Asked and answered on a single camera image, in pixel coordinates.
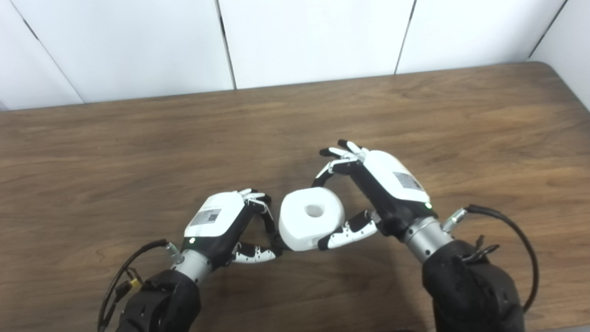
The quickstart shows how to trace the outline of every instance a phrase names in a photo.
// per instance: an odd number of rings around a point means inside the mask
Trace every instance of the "yellow connector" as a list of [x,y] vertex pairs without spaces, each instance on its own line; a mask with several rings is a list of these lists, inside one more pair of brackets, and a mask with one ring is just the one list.
[[142,286],[141,282],[139,282],[139,280],[137,280],[137,278],[131,280],[129,283],[131,284],[131,287],[135,288],[136,290],[141,288],[141,286]]

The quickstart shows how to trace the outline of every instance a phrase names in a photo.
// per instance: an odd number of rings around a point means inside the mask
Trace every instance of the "metal connector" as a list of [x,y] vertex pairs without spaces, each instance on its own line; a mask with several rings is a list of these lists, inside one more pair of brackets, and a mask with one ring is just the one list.
[[170,254],[170,257],[174,260],[176,264],[180,264],[184,261],[184,256],[182,256],[181,252],[178,251],[176,246],[172,242],[168,242],[166,245],[166,251]]
[[464,208],[460,208],[455,213],[453,213],[443,224],[442,224],[442,231],[445,233],[451,233],[459,223],[465,219],[467,215],[467,210]]

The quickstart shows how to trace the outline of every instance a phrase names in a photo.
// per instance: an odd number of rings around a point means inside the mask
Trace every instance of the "white cylinder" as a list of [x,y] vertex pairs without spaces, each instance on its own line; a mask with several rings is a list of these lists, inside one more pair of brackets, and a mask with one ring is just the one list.
[[281,204],[278,230],[294,251],[317,248],[317,241],[344,223],[344,207],[323,187],[294,191]]

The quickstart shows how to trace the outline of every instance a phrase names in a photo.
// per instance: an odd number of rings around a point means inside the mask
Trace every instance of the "black cable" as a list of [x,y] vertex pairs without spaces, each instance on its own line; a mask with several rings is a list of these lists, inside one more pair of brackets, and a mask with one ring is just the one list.
[[520,229],[520,227],[512,221],[510,218],[506,217],[499,211],[494,209],[490,209],[489,207],[483,207],[478,205],[469,205],[465,208],[469,213],[478,213],[478,214],[485,214],[486,216],[494,217],[497,219],[502,220],[510,228],[516,232],[522,243],[525,245],[526,251],[528,251],[530,256],[530,263],[533,266],[533,285],[532,289],[530,290],[529,298],[526,300],[525,305],[522,307],[523,312],[527,312],[529,308],[533,305],[535,298],[537,296],[537,292],[539,290],[539,261],[537,260],[537,254],[535,254],[535,250],[533,249],[533,245],[530,243],[529,239],[526,237],[525,233]]
[[132,254],[131,257],[129,257],[129,259],[127,259],[127,261],[123,264],[123,266],[121,266],[121,268],[119,269],[117,274],[114,276],[113,281],[111,281],[111,284],[109,285],[109,288],[107,290],[107,294],[104,296],[103,303],[100,306],[99,322],[97,323],[97,327],[96,327],[96,330],[98,332],[104,331],[106,329],[107,325],[109,325],[109,322],[104,319],[104,312],[107,308],[107,304],[109,303],[109,299],[110,299],[111,295],[113,294],[113,291],[117,285],[117,282],[119,281],[119,279],[121,278],[123,273],[125,273],[125,271],[129,267],[129,265],[131,265],[131,263],[133,263],[133,261],[137,257],[139,257],[139,255],[143,254],[144,252],[151,250],[153,248],[157,248],[157,247],[165,247],[167,244],[168,244],[168,241],[166,239],[161,239],[161,240],[150,242],[147,245],[144,245],[141,248],[139,248],[139,250],[136,251],[134,254]]

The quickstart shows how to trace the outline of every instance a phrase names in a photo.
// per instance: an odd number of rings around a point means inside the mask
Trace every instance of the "black arm cover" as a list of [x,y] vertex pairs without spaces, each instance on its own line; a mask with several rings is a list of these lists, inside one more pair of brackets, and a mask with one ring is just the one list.
[[487,258],[466,264],[475,247],[455,240],[422,266],[422,283],[432,296],[437,332],[524,332],[514,281]]
[[188,332],[200,310],[196,283],[178,271],[165,270],[129,298],[116,332]]

